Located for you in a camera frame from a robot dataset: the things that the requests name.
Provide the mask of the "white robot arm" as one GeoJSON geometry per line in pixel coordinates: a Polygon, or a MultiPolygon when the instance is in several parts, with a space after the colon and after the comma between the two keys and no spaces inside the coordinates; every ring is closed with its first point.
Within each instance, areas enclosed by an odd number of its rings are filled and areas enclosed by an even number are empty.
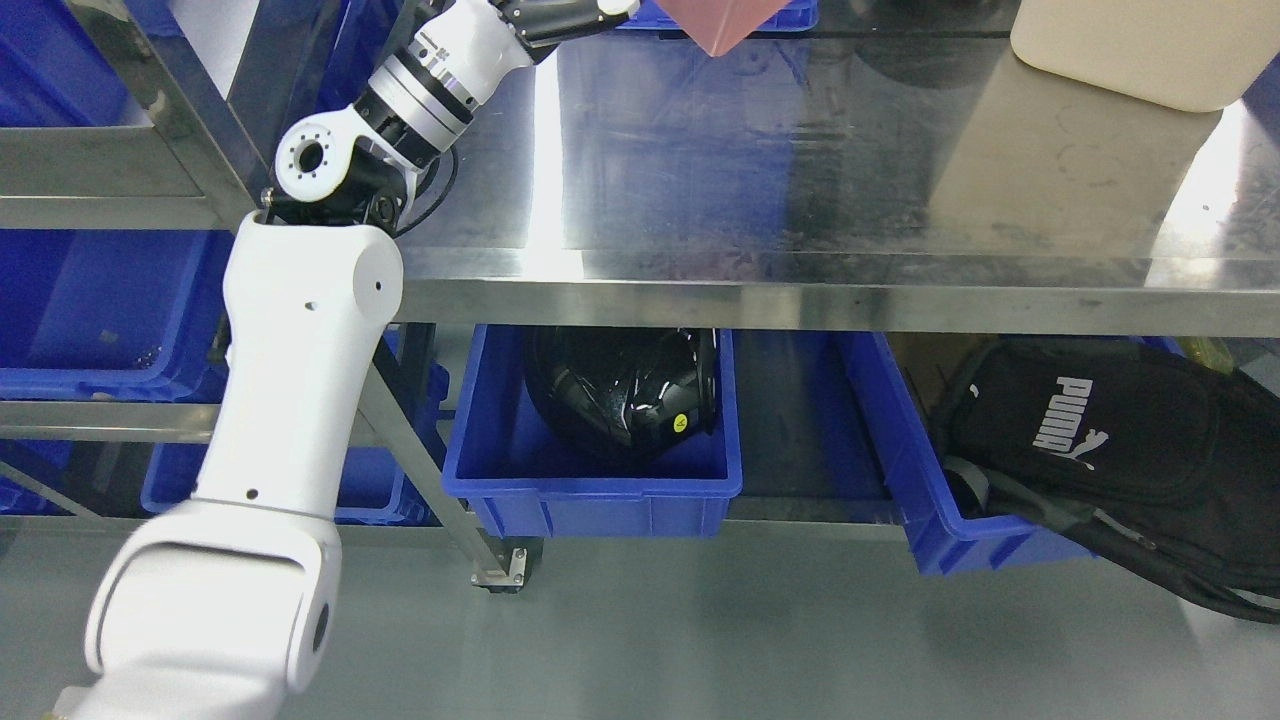
{"type": "Polygon", "coordinates": [[[275,177],[324,222],[247,215],[223,281],[229,378],[191,496],[138,527],[93,596],[88,687],[55,719],[274,719],[335,619],[340,474],[403,295],[393,236],[428,164],[511,64],[417,37],[357,102],[296,122],[275,177]]]}

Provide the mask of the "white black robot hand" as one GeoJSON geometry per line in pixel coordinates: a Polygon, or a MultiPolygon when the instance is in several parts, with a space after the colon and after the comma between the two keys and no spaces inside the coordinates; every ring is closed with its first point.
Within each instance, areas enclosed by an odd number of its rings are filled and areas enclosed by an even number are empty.
{"type": "Polygon", "coordinates": [[[632,19],[640,1],[453,1],[421,24],[396,59],[421,85],[439,85],[480,102],[512,70],[534,67],[556,47],[632,19]]]}

